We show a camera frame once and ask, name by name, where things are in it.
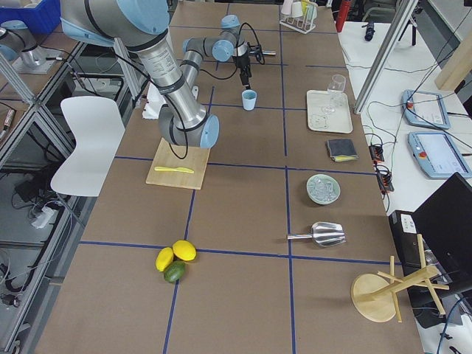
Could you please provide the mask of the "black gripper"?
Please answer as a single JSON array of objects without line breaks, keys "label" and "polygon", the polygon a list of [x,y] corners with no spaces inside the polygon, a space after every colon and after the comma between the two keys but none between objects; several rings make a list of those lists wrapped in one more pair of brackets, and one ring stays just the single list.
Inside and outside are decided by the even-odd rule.
[{"label": "black gripper", "polygon": [[251,88],[250,78],[251,78],[251,62],[248,54],[241,56],[234,56],[233,62],[237,69],[240,70],[240,81],[241,85],[246,89]]}]

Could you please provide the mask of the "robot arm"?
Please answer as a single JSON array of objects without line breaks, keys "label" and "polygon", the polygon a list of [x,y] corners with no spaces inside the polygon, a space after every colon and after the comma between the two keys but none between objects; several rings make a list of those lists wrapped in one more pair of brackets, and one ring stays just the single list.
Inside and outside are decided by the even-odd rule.
[{"label": "robot arm", "polygon": [[22,74],[46,74],[55,61],[55,55],[47,60],[47,50],[20,20],[1,23],[1,54]]},{"label": "robot arm", "polygon": [[215,145],[219,120],[196,100],[192,88],[205,57],[232,59],[243,84],[249,83],[249,46],[236,15],[222,18],[219,36],[186,40],[184,58],[178,62],[167,41],[166,1],[62,1],[60,10],[63,32],[70,38],[107,47],[118,38],[139,57],[165,101],[159,129],[167,142],[197,148]]}]

